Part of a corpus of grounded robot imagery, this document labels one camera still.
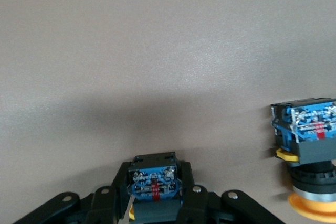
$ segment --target red marking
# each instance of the red marking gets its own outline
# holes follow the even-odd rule
[[[315,130],[317,133],[318,139],[324,139],[326,137],[326,133],[324,132],[324,123],[318,122],[315,124]]]
[[[154,201],[159,201],[160,200],[160,189],[159,185],[157,182],[153,182],[151,185],[152,189],[152,198]]]

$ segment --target orange ring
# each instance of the orange ring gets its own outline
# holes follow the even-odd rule
[[[292,193],[288,197],[292,208],[299,214],[321,222],[336,223],[336,202],[319,202]]]

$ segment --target screw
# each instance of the screw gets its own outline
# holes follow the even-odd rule
[[[72,197],[71,196],[66,196],[63,198],[63,202],[68,202],[68,201],[71,201],[72,200]]]
[[[230,199],[238,199],[238,195],[233,191],[229,192],[228,196]]]
[[[101,194],[107,194],[109,191],[110,191],[109,189],[105,188],[101,191]]]
[[[193,187],[193,191],[194,191],[195,193],[200,193],[200,192],[202,191],[202,189],[201,189],[199,186],[194,186],[194,187]]]

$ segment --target white wall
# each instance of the white wall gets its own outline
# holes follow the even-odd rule
[[[335,97],[335,0],[0,1],[0,223],[172,150],[315,223],[286,201],[269,105]]]

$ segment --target circuit component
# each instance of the circuit component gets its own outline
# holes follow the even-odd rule
[[[310,98],[271,105],[276,136],[281,148],[291,142],[312,142],[336,137],[336,99]]]
[[[136,156],[129,167],[131,194],[141,201],[172,199],[180,191],[175,153]]]

